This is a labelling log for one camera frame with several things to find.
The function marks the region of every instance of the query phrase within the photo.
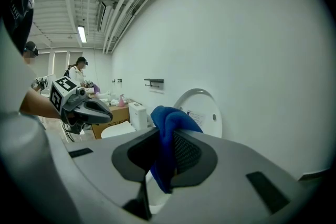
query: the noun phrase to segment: bottle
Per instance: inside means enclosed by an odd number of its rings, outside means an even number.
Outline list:
[[[125,106],[124,100],[122,100],[123,96],[124,96],[123,94],[120,95],[120,100],[119,100],[119,105],[118,106]]]

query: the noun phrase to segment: window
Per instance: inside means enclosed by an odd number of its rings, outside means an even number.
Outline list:
[[[56,52],[54,54],[54,65],[52,68],[53,74],[56,75],[56,78],[61,78],[63,77],[65,73],[65,67],[66,67],[66,58],[67,58],[67,53],[65,51],[62,52]]]
[[[83,56],[83,52],[70,52],[69,65],[74,65],[79,57]]]
[[[32,65],[29,65],[29,67],[33,70],[37,78],[48,75],[49,56],[50,53],[39,54],[38,56],[35,57],[34,63]]]

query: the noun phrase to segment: purple object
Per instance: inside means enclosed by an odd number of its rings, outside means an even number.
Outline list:
[[[93,84],[93,91],[95,92],[94,94],[96,94],[97,92],[100,92],[100,89],[97,85]]]

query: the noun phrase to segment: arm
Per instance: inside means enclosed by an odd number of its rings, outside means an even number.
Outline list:
[[[32,88],[29,88],[28,92],[26,93],[20,110],[27,114],[42,116],[46,118],[60,118],[52,103],[49,102],[49,99],[38,94]]]
[[[38,86],[36,86],[36,87],[33,87],[33,90],[36,91],[36,92],[38,92],[40,89],[41,89],[41,86],[40,86],[40,85],[38,85]]]

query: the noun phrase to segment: toilet tank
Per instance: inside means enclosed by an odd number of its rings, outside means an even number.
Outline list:
[[[141,130],[147,128],[147,112],[146,108],[138,103],[129,103],[130,120],[134,129]]]

